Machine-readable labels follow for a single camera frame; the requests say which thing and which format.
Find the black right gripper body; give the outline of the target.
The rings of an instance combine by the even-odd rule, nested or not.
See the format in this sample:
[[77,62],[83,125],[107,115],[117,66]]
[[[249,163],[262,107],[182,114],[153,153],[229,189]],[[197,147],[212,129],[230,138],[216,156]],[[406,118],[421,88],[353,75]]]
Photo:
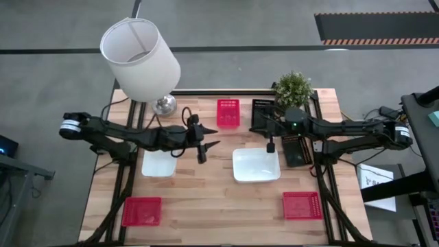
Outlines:
[[285,116],[285,110],[275,104],[267,104],[265,106],[265,119],[266,119],[266,137],[269,139],[266,145],[267,153],[274,153],[275,143],[273,141],[275,136],[282,134],[282,131],[286,129],[285,124],[282,122],[282,117]]

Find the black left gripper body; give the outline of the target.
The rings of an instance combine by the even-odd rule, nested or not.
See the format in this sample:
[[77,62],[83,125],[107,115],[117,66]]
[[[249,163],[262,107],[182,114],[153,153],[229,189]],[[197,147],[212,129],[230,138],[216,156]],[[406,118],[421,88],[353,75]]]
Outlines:
[[202,125],[199,124],[198,115],[191,115],[187,118],[188,131],[186,133],[186,148],[197,149],[197,160],[199,164],[206,162],[207,146],[202,143],[204,140],[204,133]]

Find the white plastic basket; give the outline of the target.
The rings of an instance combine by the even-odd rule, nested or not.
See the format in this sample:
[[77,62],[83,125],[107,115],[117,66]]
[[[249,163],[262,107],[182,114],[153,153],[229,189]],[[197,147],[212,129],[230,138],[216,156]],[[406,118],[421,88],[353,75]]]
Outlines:
[[242,148],[233,151],[233,177],[238,183],[266,183],[281,177],[278,152],[265,148]]
[[144,151],[141,173],[147,177],[171,177],[174,175],[177,165],[177,158],[171,156],[170,152]]

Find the red plastic mesh basket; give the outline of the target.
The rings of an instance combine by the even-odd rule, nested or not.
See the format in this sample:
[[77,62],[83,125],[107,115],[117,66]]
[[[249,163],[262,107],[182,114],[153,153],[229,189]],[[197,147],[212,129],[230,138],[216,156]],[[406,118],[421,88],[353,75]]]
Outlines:
[[124,202],[121,225],[159,226],[161,223],[162,198],[128,197]]
[[322,209],[316,191],[283,192],[285,220],[321,220]]
[[238,99],[217,100],[217,126],[237,128],[240,126],[240,103]]

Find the small green potted plant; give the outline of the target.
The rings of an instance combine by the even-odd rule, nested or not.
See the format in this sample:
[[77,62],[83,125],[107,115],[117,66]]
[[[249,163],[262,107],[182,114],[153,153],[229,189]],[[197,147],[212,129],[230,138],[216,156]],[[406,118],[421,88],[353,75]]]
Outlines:
[[272,90],[275,92],[276,103],[282,109],[291,106],[301,107],[308,102],[313,93],[310,79],[301,72],[291,71],[282,75]]

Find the white shade table lamp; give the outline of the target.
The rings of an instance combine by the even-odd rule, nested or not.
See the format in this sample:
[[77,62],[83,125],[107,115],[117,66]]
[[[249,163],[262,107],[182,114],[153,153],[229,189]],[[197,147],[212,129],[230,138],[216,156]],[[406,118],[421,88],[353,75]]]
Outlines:
[[180,64],[153,22],[125,18],[109,27],[99,48],[126,96],[149,103],[161,117],[176,111],[171,92],[180,81]]

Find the black power adapter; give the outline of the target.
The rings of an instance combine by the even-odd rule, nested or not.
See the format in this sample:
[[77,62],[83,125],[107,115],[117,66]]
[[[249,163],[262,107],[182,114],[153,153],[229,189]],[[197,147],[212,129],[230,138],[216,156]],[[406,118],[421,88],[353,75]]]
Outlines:
[[388,108],[387,106],[381,106],[379,108],[379,114],[388,119],[397,119],[400,115],[399,110],[394,110],[392,108]]

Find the white paper sign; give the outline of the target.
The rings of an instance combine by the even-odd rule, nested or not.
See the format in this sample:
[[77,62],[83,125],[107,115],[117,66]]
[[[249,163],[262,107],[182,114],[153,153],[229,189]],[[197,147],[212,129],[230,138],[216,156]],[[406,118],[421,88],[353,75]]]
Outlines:
[[357,179],[361,190],[366,190],[364,204],[368,207],[396,213],[395,197],[383,198],[385,191],[375,189],[376,186],[392,182],[398,176],[392,167],[372,166],[361,163],[357,166]]

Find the black hazard striped floor mat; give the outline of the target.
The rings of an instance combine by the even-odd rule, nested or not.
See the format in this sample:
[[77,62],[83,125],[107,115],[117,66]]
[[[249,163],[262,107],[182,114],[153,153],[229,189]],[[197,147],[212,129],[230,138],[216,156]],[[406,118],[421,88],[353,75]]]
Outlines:
[[317,13],[323,45],[439,45],[437,12]]

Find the black side desk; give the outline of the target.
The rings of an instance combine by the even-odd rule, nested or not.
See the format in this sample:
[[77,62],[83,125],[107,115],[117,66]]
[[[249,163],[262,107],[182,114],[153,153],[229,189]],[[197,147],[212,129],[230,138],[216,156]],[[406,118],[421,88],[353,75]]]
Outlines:
[[[383,198],[418,192],[439,194],[439,128],[432,124],[428,114],[439,110],[439,86],[426,93],[412,93],[401,97],[403,110],[414,133],[425,170],[375,187],[385,191]],[[366,200],[367,191],[361,191]]]

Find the grey metal stand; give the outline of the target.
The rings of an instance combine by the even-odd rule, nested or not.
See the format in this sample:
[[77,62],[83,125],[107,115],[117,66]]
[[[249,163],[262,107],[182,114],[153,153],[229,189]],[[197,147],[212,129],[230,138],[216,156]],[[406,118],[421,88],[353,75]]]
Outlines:
[[34,177],[52,180],[54,174],[55,171],[0,154],[0,247],[10,245]]

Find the black monitor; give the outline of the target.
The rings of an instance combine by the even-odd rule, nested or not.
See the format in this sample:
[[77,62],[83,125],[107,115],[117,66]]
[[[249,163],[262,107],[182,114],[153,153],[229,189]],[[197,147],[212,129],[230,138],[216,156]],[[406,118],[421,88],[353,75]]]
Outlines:
[[19,144],[0,134],[0,155],[14,158],[18,150]]

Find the black aluminium table frame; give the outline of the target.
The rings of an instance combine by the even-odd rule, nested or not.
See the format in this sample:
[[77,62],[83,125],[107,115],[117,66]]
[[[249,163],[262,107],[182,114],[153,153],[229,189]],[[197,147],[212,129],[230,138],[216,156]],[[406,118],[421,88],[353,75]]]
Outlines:
[[121,225],[118,213],[102,242],[129,245],[318,245],[330,238],[347,240],[350,235],[334,212],[323,220],[285,220],[283,193],[317,191],[318,181],[308,167],[281,165],[281,176],[270,183],[239,183],[233,176],[233,152],[241,148],[264,148],[267,141],[249,130],[253,99],[272,99],[268,89],[178,90],[179,107],[188,106],[207,128],[216,127],[220,98],[240,101],[241,123],[235,129],[219,129],[206,137],[215,146],[205,164],[196,160],[196,151],[181,154],[175,172],[167,178],[150,178],[142,165],[119,167],[109,155],[97,160],[80,230],[88,239],[102,223],[119,193],[127,185],[134,197],[162,200],[158,226]]

